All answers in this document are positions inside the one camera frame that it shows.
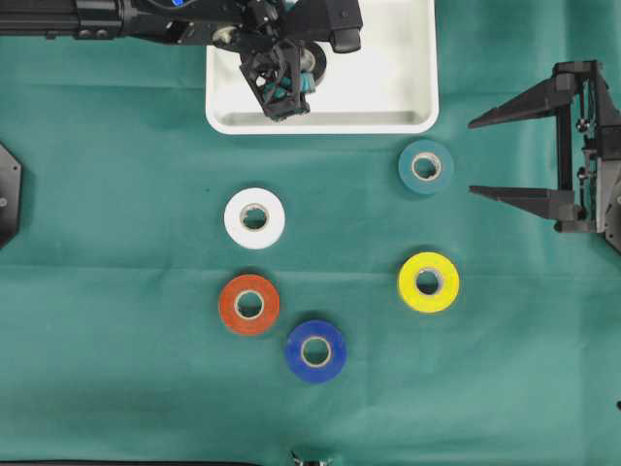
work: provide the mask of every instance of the green tablecloth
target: green tablecloth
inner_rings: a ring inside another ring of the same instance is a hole
[[[25,169],[21,232],[0,251],[0,457],[268,465],[308,447],[356,465],[619,464],[621,256],[467,193],[553,186],[552,120],[466,124],[563,60],[603,61],[621,104],[621,2],[437,10],[441,117],[426,137],[451,149],[456,176],[425,200],[397,175],[412,137],[214,132],[201,48],[0,40],[0,140]],[[268,250],[222,225],[251,185],[287,211]],[[425,249],[462,275],[439,316],[396,291]],[[282,298],[258,339],[216,309],[244,271]],[[282,355],[311,316],[349,351],[319,386]]]

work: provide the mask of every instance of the black metal bracket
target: black metal bracket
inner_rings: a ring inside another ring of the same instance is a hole
[[[556,118],[558,189],[471,186],[471,192],[556,220],[561,233],[599,233],[621,252],[621,113],[612,102],[598,61],[557,63],[552,77],[469,127],[544,117]],[[575,202],[572,104],[579,97],[576,129],[584,134],[584,165]]]
[[[0,144],[0,248],[19,229],[21,164]]]

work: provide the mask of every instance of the plastic tray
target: plastic tray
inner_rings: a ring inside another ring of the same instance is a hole
[[[440,112],[435,0],[360,0],[362,50],[328,55],[310,114],[263,116],[239,57],[207,50],[207,120],[224,134],[418,134]]]

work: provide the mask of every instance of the red tape roll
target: red tape roll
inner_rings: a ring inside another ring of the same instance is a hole
[[[260,296],[262,307],[257,316],[245,317],[238,310],[238,300],[248,292]],[[229,282],[218,301],[220,318],[233,332],[252,337],[265,333],[278,319],[280,297],[276,288],[258,275],[241,275]]]

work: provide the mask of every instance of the tape roll core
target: tape roll core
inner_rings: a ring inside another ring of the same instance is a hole
[[[431,162],[435,173],[429,177],[418,173],[416,164],[421,160]],[[455,163],[450,152],[434,141],[416,141],[407,146],[399,157],[399,176],[406,187],[417,194],[441,192],[450,184],[454,171]]]
[[[246,317],[239,310],[240,299],[254,293],[261,300],[256,316]],[[280,297],[273,284],[258,275],[241,275],[226,284],[220,293],[218,310],[222,322],[234,333],[252,337],[265,333],[278,319]]]
[[[420,275],[436,275],[438,289],[425,293],[417,284]],[[399,272],[399,294],[404,302],[423,314],[440,313],[450,307],[459,295],[460,279],[455,265],[436,252],[422,252],[413,256]]]
[[[258,209],[265,214],[265,223],[259,228],[245,224],[250,211]],[[285,214],[280,200],[260,187],[244,189],[235,194],[224,209],[224,227],[238,245],[248,250],[263,250],[273,245],[284,231]]]
[[[304,355],[305,346],[313,340],[323,341],[328,348],[328,357],[318,364],[311,363]],[[289,334],[284,357],[291,372],[304,382],[326,383],[343,369],[347,349],[337,327],[323,320],[309,320]]]

